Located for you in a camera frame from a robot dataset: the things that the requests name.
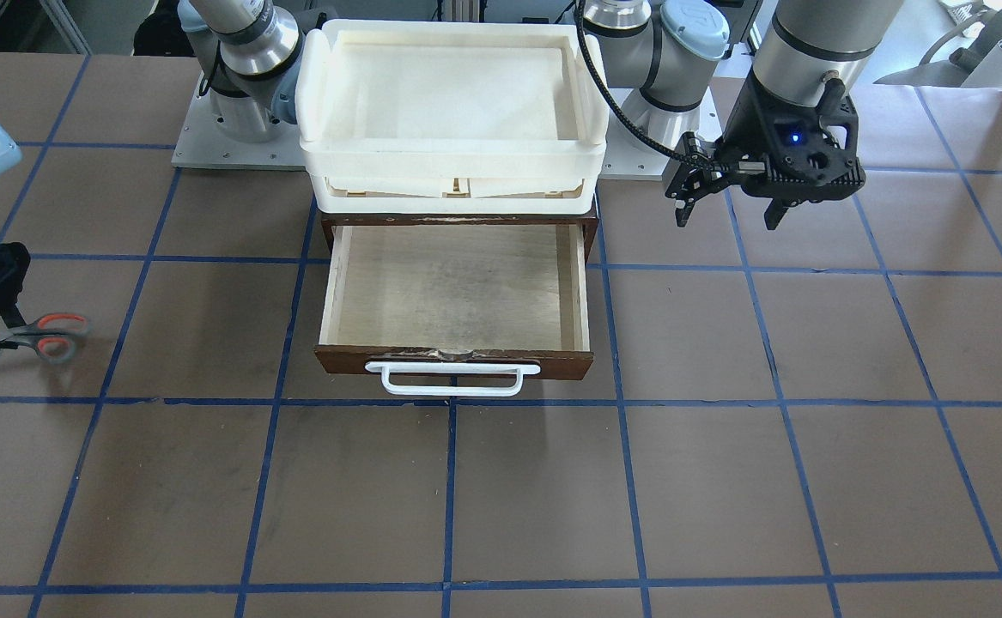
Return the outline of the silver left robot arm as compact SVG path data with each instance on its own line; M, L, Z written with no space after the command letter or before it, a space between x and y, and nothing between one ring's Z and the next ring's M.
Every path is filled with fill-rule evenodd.
M801 203L865 186L850 91L900 11L897 1L780 1L723 133L697 134L720 60L752 25L748 1L576 1L580 55L630 140L665 157L663 191L685 227L701 199L737 186L768 199L774 230ZM599 45L594 67L591 43Z

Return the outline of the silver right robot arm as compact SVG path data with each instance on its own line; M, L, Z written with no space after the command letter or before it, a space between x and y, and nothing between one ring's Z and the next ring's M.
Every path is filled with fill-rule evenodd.
M199 97L213 102L222 132L236 142L273 140L297 121L295 88L306 35L336 19L328 5L291 12L273 1L179 1L174 13L203 78ZM21 149L0 125L0 176L21 161ZM28 322L18 306L31 263L25 244L0 243L0 355L29 348L44 361L76 356L91 324L57 312Z

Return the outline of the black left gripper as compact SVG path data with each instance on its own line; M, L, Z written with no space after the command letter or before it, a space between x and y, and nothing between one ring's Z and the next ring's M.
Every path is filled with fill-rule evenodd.
M665 166L665 198L673 200L678 227L688 226L697 201L723 191L720 163L760 161L762 173L747 173L741 186L749 196L772 198L763 214L774 231L799 201L839 201L865 186L857 156L859 117L847 86L839 77L823 83L820 101L799 106L775 94L750 74L745 78L722 137L708 141L686 130L676 153L687 161Z

